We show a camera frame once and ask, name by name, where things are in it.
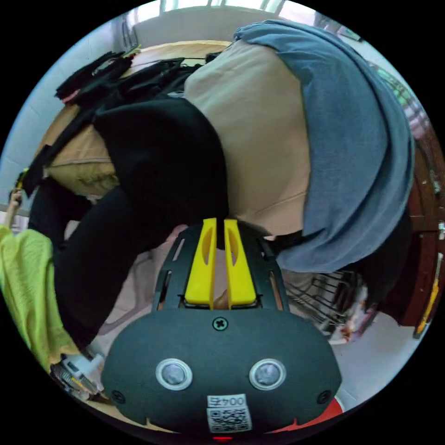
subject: window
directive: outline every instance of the window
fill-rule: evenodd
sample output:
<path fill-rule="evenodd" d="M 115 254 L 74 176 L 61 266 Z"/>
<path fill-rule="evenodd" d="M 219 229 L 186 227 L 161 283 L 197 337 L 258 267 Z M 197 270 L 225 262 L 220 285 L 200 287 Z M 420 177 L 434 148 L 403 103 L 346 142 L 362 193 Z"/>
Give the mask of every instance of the window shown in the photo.
<path fill-rule="evenodd" d="M 194 6 L 207 6 L 209 0 L 177 0 L 178 9 L 192 8 Z"/>
<path fill-rule="evenodd" d="M 315 10 L 287 0 L 284 2 L 283 8 L 281 9 L 280 17 L 293 22 L 313 25 Z"/>
<path fill-rule="evenodd" d="M 164 11 L 173 11 L 174 9 L 193 8 L 195 6 L 207 6 L 209 0 L 165 0 Z"/>
<path fill-rule="evenodd" d="M 148 19 L 153 19 L 159 16 L 161 9 L 161 0 L 155 0 L 145 5 L 141 5 L 136 8 L 137 22 L 143 22 Z"/>
<path fill-rule="evenodd" d="M 264 10 L 268 13 L 274 13 L 280 6 L 281 0 L 269 0 Z"/>
<path fill-rule="evenodd" d="M 263 0 L 226 0 L 227 6 L 238 6 L 241 8 L 261 9 Z"/>

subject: red part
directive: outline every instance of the red part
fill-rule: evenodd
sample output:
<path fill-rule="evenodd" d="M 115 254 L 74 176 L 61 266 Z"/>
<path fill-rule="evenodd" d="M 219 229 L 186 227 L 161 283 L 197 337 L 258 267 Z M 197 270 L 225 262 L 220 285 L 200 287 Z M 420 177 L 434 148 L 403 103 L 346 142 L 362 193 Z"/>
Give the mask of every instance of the red part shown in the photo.
<path fill-rule="evenodd" d="M 299 430 L 300 428 L 306 428 L 307 426 L 316 425 L 317 423 L 324 422 L 325 420 L 332 419 L 333 417 L 337 417 L 340 414 L 343 414 L 343 408 L 340 405 L 340 403 L 337 401 L 337 399 L 333 399 L 332 402 L 329 404 L 329 406 L 326 408 L 325 412 L 317 417 L 314 420 L 311 420 L 310 422 L 307 422 L 303 425 L 298 425 L 297 419 L 293 421 L 292 425 L 285 426 L 284 428 L 281 428 L 279 430 L 275 430 L 273 432 L 283 432 L 283 431 L 294 431 Z"/>

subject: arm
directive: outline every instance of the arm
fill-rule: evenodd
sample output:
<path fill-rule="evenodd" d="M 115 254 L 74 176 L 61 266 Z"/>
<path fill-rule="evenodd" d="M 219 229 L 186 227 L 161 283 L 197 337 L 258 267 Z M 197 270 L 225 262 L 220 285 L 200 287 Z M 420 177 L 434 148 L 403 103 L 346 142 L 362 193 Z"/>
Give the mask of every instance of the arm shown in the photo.
<path fill-rule="evenodd" d="M 11 201 L 9 202 L 8 210 L 6 211 L 6 218 L 4 225 L 9 229 L 13 225 L 14 217 L 17 210 L 20 208 L 22 202 L 22 192 L 19 189 L 14 189 L 11 193 Z"/>

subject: wooden cabinet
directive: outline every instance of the wooden cabinet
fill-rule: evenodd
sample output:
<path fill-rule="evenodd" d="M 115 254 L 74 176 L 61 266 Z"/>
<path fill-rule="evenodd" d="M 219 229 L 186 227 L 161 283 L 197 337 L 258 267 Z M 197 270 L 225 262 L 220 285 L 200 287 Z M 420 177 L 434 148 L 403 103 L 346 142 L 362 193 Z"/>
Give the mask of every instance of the wooden cabinet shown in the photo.
<path fill-rule="evenodd" d="M 379 310 L 401 326 L 417 327 L 426 313 L 438 271 L 439 291 L 428 320 L 434 316 L 445 284 L 445 162 L 430 126 L 416 141 L 414 184 L 408 201 L 413 234 L 403 272 Z"/>

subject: beige shirt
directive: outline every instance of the beige shirt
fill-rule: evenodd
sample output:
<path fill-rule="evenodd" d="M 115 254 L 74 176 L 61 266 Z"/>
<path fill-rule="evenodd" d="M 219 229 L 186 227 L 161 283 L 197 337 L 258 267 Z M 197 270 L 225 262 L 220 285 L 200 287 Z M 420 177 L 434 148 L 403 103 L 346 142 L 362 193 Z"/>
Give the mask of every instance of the beige shirt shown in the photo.
<path fill-rule="evenodd" d="M 310 158 L 301 84 L 274 50 L 234 42 L 184 96 L 215 128 L 232 216 L 271 235 L 303 228 Z"/>

